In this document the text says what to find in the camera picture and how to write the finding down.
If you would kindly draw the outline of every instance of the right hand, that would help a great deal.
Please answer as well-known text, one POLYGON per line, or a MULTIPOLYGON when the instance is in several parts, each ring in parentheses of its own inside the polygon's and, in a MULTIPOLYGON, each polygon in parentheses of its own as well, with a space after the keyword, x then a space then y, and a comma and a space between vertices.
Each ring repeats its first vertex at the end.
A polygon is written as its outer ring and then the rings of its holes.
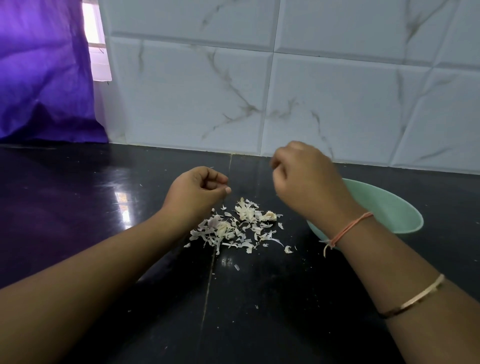
POLYGON ((277 149, 270 163, 277 195, 330 238, 366 212, 317 148, 293 141, 277 149))

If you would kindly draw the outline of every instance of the window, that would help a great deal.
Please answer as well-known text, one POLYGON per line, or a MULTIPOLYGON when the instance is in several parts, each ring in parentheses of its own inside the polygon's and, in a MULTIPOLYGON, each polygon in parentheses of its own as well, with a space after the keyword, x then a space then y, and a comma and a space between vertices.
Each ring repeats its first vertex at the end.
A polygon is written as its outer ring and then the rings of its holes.
POLYGON ((85 35, 88 40, 94 81, 111 81, 105 36, 97 0, 83 0, 85 35))

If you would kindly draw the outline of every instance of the curtain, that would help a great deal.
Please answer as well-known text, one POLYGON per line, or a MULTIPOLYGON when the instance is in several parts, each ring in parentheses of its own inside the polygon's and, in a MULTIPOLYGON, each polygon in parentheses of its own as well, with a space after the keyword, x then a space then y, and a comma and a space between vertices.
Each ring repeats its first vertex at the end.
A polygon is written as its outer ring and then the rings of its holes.
POLYGON ((81 0, 0 1, 0 142, 108 142, 81 0))

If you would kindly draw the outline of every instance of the wall tile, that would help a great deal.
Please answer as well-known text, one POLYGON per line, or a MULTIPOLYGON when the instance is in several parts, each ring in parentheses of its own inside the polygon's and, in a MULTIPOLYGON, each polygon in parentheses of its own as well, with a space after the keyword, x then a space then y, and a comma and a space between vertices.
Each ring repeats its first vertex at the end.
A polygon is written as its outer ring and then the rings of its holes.
POLYGON ((434 70, 393 162, 480 171, 480 73, 434 70))
POLYGON ((440 65, 480 67, 480 1, 462 0, 440 65))
POLYGON ((271 53, 113 37, 130 144, 258 154, 271 53))
POLYGON ((457 0, 282 0, 275 49, 430 63, 456 5, 457 0))
POLYGON ((103 0, 111 36, 272 50, 279 0, 103 0))
POLYGON ((296 139, 334 160, 388 164, 427 70, 275 54, 262 155, 296 139))

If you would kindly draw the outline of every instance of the bowl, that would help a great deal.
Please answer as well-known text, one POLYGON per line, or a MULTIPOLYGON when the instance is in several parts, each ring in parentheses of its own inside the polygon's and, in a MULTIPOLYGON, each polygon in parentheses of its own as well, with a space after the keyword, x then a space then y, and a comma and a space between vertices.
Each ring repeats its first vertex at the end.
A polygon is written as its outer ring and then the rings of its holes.
MULTIPOLYGON (((355 201, 372 212, 378 222, 397 235, 410 234, 423 226, 423 216, 410 203, 382 188, 354 180, 343 179, 355 201)), ((307 221, 320 240, 327 236, 307 221)))

